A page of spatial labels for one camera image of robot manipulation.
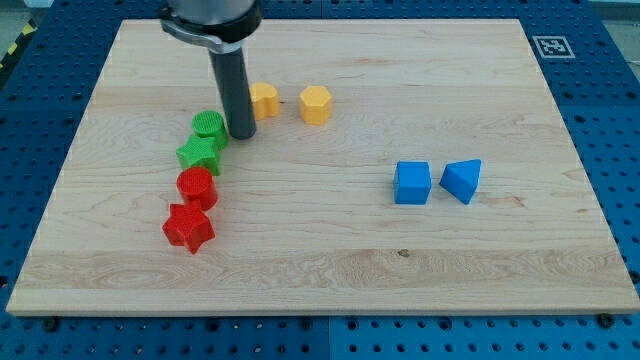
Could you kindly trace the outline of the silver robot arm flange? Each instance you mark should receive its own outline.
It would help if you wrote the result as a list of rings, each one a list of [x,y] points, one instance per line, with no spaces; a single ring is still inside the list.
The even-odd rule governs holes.
[[[167,0],[158,17],[164,32],[214,54],[239,50],[260,26],[260,0]]]

